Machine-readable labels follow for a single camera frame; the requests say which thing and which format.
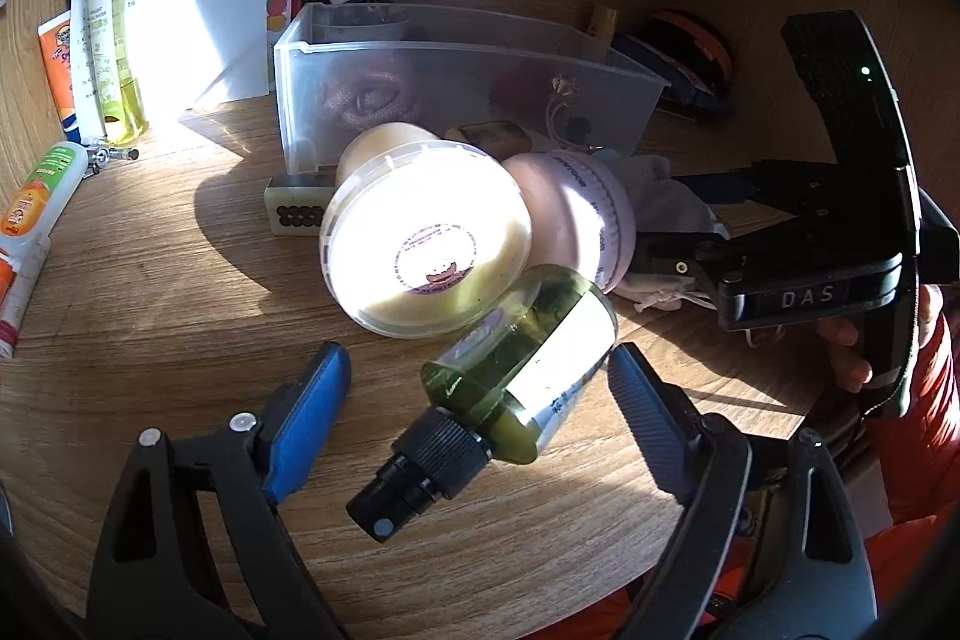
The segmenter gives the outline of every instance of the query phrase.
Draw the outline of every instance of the white tube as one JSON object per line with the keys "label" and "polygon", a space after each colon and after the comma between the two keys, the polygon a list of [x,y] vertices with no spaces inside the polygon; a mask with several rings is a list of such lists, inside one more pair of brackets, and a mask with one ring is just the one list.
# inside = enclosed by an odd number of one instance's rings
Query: white tube
{"label": "white tube", "polygon": [[20,271],[16,273],[13,285],[4,297],[3,306],[0,306],[0,356],[5,359],[13,358],[23,314],[27,311],[37,277],[40,277],[40,269],[49,253],[50,238],[37,237],[27,257],[21,260]]}

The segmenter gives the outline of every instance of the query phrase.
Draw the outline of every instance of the round sticker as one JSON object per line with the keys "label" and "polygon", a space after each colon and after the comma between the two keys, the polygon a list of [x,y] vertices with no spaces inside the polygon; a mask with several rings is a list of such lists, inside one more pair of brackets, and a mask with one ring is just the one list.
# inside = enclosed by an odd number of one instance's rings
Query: round sticker
{"label": "round sticker", "polygon": [[397,280],[411,293],[440,293],[467,277],[477,243],[463,226],[437,223],[406,239],[394,258]]}

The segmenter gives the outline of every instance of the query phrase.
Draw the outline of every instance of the white bottle with orange label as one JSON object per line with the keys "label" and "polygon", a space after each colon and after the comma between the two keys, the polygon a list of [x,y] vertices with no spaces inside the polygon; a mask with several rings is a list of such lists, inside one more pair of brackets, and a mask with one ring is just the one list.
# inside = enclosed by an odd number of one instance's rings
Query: white bottle with orange label
{"label": "white bottle with orange label", "polygon": [[46,237],[64,211],[88,166],[82,145],[59,142],[47,150],[0,217],[0,302],[29,257],[37,238]]}

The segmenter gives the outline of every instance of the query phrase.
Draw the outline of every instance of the blue gripper pad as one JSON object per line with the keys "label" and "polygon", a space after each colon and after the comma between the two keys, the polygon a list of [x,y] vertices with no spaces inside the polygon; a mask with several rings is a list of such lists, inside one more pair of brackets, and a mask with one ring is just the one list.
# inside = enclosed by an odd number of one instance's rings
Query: blue gripper pad
{"label": "blue gripper pad", "polygon": [[618,345],[607,365],[607,383],[656,487],[680,504],[693,499],[699,413],[683,389],[666,384],[630,343]]}
{"label": "blue gripper pad", "polygon": [[350,386],[350,357],[325,342],[294,386],[268,405],[254,459],[266,473],[267,501],[280,504],[306,483]]}

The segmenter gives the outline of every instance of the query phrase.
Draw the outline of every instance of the black spray nozzle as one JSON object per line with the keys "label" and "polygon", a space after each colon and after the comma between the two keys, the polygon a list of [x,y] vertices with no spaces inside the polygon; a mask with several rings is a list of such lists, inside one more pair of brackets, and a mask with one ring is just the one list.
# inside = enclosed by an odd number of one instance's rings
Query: black spray nozzle
{"label": "black spray nozzle", "polygon": [[452,499],[490,461],[474,432],[438,408],[416,418],[392,444],[394,456],[347,503],[347,514],[377,542],[386,542],[440,497]]}

